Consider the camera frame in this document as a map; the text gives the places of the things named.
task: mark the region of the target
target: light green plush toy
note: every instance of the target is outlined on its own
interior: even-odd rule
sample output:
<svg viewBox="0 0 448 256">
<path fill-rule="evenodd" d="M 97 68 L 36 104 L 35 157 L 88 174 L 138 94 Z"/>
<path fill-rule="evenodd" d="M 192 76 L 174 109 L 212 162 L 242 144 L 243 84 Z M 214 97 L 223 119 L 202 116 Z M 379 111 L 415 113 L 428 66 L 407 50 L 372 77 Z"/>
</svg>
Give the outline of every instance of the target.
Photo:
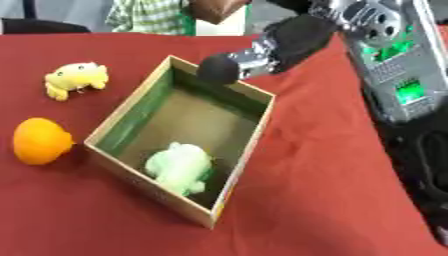
<svg viewBox="0 0 448 256">
<path fill-rule="evenodd" d="M 201 179 L 211 167 L 211 157 L 200 147 L 177 142 L 154 154 L 145 164 L 147 174 L 157 183 L 183 196 L 204 192 Z"/>
</svg>

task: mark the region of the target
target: box rim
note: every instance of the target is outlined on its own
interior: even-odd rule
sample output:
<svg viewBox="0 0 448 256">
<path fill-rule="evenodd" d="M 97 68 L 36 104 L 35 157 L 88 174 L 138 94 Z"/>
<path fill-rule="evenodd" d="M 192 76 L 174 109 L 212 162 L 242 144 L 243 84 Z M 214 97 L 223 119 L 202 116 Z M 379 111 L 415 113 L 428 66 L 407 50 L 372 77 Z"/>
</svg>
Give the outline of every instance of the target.
<svg viewBox="0 0 448 256">
<path fill-rule="evenodd" d="M 120 113 L 122 113 L 123 109 L 125 109 L 128 106 L 128 104 L 130 104 L 130 102 L 132 102 L 133 100 L 136 100 L 136 98 L 137 98 L 137 101 L 138 101 L 138 99 L 141 98 L 141 97 L 133 97 L 133 96 L 137 96 L 139 94 L 143 95 L 142 92 L 146 93 L 147 91 L 151 90 L 151 86 L 150 85 L 149 85 L 149 87 L 139 88 L 142 84 L 146 84 L 147 82 L 149 82 L 151 80 L 157 80 L 158 78 L 160 78 L 163 75 L 163 73 L 164 73 L 163 71 L 168 70 L 172 66 L 175 66 L 176 68 L 182 69 L 183 71 L 185 71 L 187 73 L 190 73 L 190 74 L 193 74 L 193 75 L 197 75 L 196 72 L 195 71 L 191 71 L 191 69 L 188 70 L 188 69 L 185 69 L 184 67 L 176 65 L 176 62 L 177 63 L 186 64 L 186 65 L 192 67 L 192 69 L 194 69 L 194 70 L 197 70 L 198 67 L 199 67 L 199 65 L 194 64 L 194 63 L 192 63 L 190 61 L 181 59 L 180 57 L 177 57 L 175 55 L 172 55 L 172 54 L 167 55 L 167 57 L 165 57 L 163 59 L 163 61 L 148 75 L 148 77 L 135 89 L 135 91 L 133 91 L 129 96 L 127 96 L 127 98 L 123 102 L 121 102 L 116 107 L 116 109 L 114 111 L 112 111 L 111 114 L 107 115 L 105 117 L 105 119 L 103 121 L 101 121 L 101 123 L 93 130 L 93 132 L 91 132 L 87 136 L 87 138 L 84 139 L 83 144 L 86 147 L 88 147 L 89 149 L 91 149 L 92 151 L 94 151 L 95 153 L 100 154 L 102 157 L 105 157 L 107 160 L 112 161 L 114 164 L 117 164 L 119 167 L 123 168 L 125 171 L 131 173 L 132 175 L 138 176 L 139 178 L 143 179 L 145 182 L 148 182 L 151 185 L 154 185 L 157 188 L 165 191 L 170 196 L 173 196 L 173 197 L 175 197 L 177 199 L 180 199 L 184 203 L 186 203 L 186 204 L 196 208 L 197 210 L 205 213 L 206 215 L 208 215 L 211 218 L 212 223 L 214 223 L 219 218 L 219 216 L 218 216 L 218 218 L 214 219 L 215 218 L 216 209 L 219 206 L 219 202 L 222 202 L 223 197 L 225 196 L 224 191 L 226 191 L 226 189 L 231 185 L 232 181 L 235 179 L 235 176 L 238 174 L 237 172 L 235 172 L 235 170 L 238 168 L 238 164 L 234 166 L 234 168 L 233 168 L 229 178 L 227 179 L 227 182 L 225 183 L 223 189 L 221 190 L 218 198 L 215 200 L 212 208 L 211 209 L 207 209 L 204 206 L 194 202 L 193 200 L 191 200 L 191 199 L 189 199 L 187 197 L 178 196 L 177 194 L 175 194 L 175 193 L 165 189 L 164 187 L 160 186 L 158 183 L 153 181 L 150 177 L 148 177 L 148 176 L 138 172 L 137 170 L 135 170 L 131 166 L 121 162 L 120 160 L 110 156 L 107 152 L 105 152 L 105 151 L 101 150 L 100 148 L 96 147 L 95 143 L 92 142 L 92 141 L 94 141 L 94 138 L 96 136 L 98 136 L 98 134 L 102 130 L 104 130 L 106 128 L 105 126 L 108 125 L 108 123 L 110 122 L 110 119 L 112 117 L 118 117 L 117 120 L 116 120 L 118 122 L 121 119 Z M 244 82 L 242 80 L 238 80 L 238 81 L 236 81 L 233 84 L 243 85 L 245 87 L 248 87 L 248 88 L 250 88 L 252 90 L 258 91 L 258 92 L 263 93 L 263 94 L 265 94 L 265 95 L 270 97 L 269 103 L 267 104 L 267 107 L 266 107 L 266 110 L 264 111 L 262 118 L 258 122 L 257 127 L 253 131 L 253 133 L 252 133 L 252 135 L 251 135 L 251 137 L 249 139 L 249 142 L 248 142 L 248 144 L 246 145 L 246 147 L 244 149 L 246 151 L 248 149 L 249 144 L 252 141 L 257 139 L 257 133 L 262 132 L 262 130 L 264 129 L 263 128 L 264 125 L 262 125 L 262 124 L 267 122 L 267 119 L 269 118 L 270 113 L 272 112 L 272 108 L 273 108 L 273 105 L 274 105 L 274 102 L 275 102 L 275 99 L 276 99 L 276 95 L 271 93 L 271 92 L 268 92 L 268 91 L 266 91 L 264 89 L 258 88 L 258 87 L 254 86 L 254 85 L 246 83 L 246 82 Z M 240 159 L 243 158 L 244 155 L 246 155 L 246 154 L 250 154 L 250 152 L 243 152 L 243 154 L 240 156 Z"/>
<path fill-rule="evenodd" d="M 257 141 L 257 140 L 259 139 L 259 138 L 258 138 L 258 136 L 259 136 L 258 134 L 260 134 L 260 133 L 265 129 L 264 126 L 265 126 L 265 124 L 267 124 L 268 119 L 269 119 L 270 116 L 271 116 L 272 110 L 273 110 L 273 108 L 274 108 L 274 102 L 275 102 L 275 99 L 276 99 L 276 96 L 273 95 L 272 98 L 271 98 L 271 100 L 270 100 L 270 102 L 269 102 L 269 104 L 268 104 L 268 107 L 266 108 L 265 112 L 263 113 L 262 118 L 261 118 L 260 121 L 258 122 L 257 127 L 255 128 L 254 132 L 252 133 L 252 135 L 251 135 L 251 137 L 250 137 L 250 139 L 249 139 L 249 142 L 247 143 L 247 145 L 246 145 L 246 147 L 245 147 L 245 149 L 244 149 L 245 152 L 243 152 L 243 154 L 241 154 L 240 159 L 244 158 L 245 155 L 247 155 L 248 157 L 250 157 L 250 155 L 252 154 L 253 150 L 252 150 L 252 152 L 247 151 L 248 148 L 249 148 L 249 146 L 250 146 L 250 143 L 251 143 L 251 142 L 254 142 L 254 141 L 255 141 L 255 144 L 258 144 L 258 141 Z M 240 164 L 240 162 L 241 162 L 241 161 L 238 161 L 238 164 L 235 165 L 235 167 L 233 168 L 232 173 L 230 174 L 230 176 L 229 176 L 229 178 L 227 179 L 227 182 L 225 183 L 223 189 L 222 189 L 221 192 L 219 193 L 218 198 L 216 199 L 215 203 L 213 204 L 213 207 L 212 207 L 212 209 L 211 209 L 212 217 L 216 217 L 215 215 L 216 215 L 216 213 L 217 213 L 217 211 L 218 211 L 219 203 L 220 203 L 220 202 L 223 202 L 224 197 L 226 196 L 225 191 L 227 191 L 227 190 L 230 189 L 230 186 L 232 186 L 232 182 L 233 182 L 236 178 L 239 178 L 239 177 L 237 177 L 237 175 L 240 175 L 240 174 L 243 173 L 243 171 L 241 171 L 240 173 L 238 173 L 238 172 L 236 171 L 237 168 L 238 168 L 238 165 Z"/>
</svg>

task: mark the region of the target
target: yellow plush toy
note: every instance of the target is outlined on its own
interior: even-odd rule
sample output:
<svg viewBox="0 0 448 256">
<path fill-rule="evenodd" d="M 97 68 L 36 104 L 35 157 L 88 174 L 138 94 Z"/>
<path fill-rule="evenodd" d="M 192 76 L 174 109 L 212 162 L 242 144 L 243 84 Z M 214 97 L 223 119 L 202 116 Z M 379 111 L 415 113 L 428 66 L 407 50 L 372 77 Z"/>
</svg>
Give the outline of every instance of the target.
<svg viewBox="0 0 448 256">
<path fill-rule="evenodd" d="M 58 101 L 68 99 L 68 92 L 81 90 L 86 86 L 104 89 L 109 81 L 106 66 L 93 62 L 75 63 L 60 67 L 45 76 L 47 95 Z"/>
</svg>

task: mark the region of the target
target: green light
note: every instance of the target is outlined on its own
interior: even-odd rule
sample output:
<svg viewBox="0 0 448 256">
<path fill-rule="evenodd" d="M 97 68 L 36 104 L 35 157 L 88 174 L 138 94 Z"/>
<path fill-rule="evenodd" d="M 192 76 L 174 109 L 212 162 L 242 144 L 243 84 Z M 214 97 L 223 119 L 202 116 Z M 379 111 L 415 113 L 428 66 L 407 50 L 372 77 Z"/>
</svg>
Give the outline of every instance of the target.
<svg viewBox="0 0 448 256">
<path fill-rule="evenodd" d="M 392 44 L 391 47 L 380 49 L 375 55 L 374 60 L 378 62 L 382 62 L 388 60 L 399 53 L 407 52 L 412 46 L 414 42 L 412 40 L 407 40 L 404 42 L 396 42 Z"/>
<path fill-rule="evenodd" d="M 412 79 L 398 86 L 396 96 L 400 104 L 406 105 L 425 96 L 425 92 L 420 81 Z"/>
<path fill-rule="evenodd" d="M 370 48 L 370 47 L 365 47 L 364 49 L 362 49 L 362 51 L 365 54 L 374 54 L 376 52 L 376 49 L 374 48 Z"/>
</svg>

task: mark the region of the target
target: stuffed toy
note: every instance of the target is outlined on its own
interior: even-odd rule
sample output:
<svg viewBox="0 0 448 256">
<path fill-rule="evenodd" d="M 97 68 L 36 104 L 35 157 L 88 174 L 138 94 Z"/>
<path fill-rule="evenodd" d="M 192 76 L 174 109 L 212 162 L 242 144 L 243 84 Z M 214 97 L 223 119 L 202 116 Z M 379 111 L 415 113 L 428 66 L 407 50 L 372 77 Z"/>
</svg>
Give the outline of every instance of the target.
<svg viewBox="0 0 448 256">
<path fill-rule="evenodd" d="M 90 63 L 76 63 L 60 67 L 54 73 L 45 76 L 47 95 L 58 101 L 68 99 L 68 92 L 78 92 L 86 86 L 104 89 L 109 81 L 107 68 Z"/>
<path fill-rule="evenodd" d="M 211 167 L 211 157 L 200 147 L 173 142 L 148 159 L 145 171 L 165 189 L 188 196 L 205 191 L 203 180 Z"/>
</svg>

